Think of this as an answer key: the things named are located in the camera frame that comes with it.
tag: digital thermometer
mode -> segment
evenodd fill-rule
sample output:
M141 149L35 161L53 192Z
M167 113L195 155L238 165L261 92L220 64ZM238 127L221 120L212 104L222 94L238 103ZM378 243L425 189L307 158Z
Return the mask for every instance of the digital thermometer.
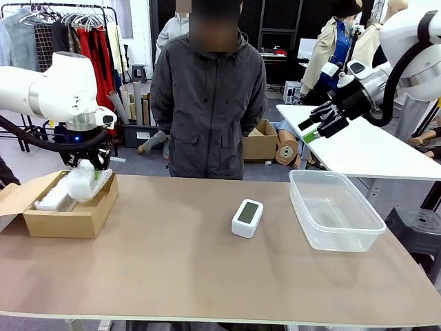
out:
M232 232L244 238L254 236L263 213L263 204L246 199L233 217Z

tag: jacket zipper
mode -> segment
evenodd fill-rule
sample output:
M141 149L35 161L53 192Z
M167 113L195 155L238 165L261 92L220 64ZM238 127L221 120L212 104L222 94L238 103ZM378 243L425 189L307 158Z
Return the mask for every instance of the jacket zipper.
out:
M221 58L218 57L218 61L216 62L216 74L214 76L214 92L213 92L213 104L212 104L212 113L209 116L209 132L208 132L208 146L207 146L207 157L205 158L205 178L208 177L208 158L209 158L209 148L212 144L212 126L213 126L213 113L214 113L214 105L216 100L216 89L218 85L218 69L219 64L221 64Z

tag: beige coat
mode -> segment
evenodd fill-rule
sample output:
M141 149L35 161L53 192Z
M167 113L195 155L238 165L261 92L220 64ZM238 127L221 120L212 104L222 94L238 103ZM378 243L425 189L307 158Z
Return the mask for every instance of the beige coat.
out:
M353 50L353 60L358 60L365 66L372 66L372 60L375 52L380 46L381 24L369 26L363 35L357 40Z
M337 21L332 18L324 26L322 33L317 38L317 43L312 52L308 68L303 76L300 93L307 94L317 84L322 67L334 55L337 44Z

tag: black hat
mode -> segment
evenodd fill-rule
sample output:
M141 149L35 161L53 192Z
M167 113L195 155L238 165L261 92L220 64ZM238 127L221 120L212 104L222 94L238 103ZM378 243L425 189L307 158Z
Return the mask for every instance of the black hat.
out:
M356 0L332 0L332 16L349 17L361 13L363 9Z
M200 17L238 17L243 0L192 0L192 14Z

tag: plastic stool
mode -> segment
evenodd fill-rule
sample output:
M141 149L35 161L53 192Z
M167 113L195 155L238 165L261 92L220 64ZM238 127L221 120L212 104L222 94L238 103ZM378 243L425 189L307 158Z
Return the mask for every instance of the plastic stool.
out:
M147 83L147 74L145 73L144 65L134 64L132 66L132 81Z
M441 269L440 215L430 210L410 210L400 206L391 211L385 223L435 283Z

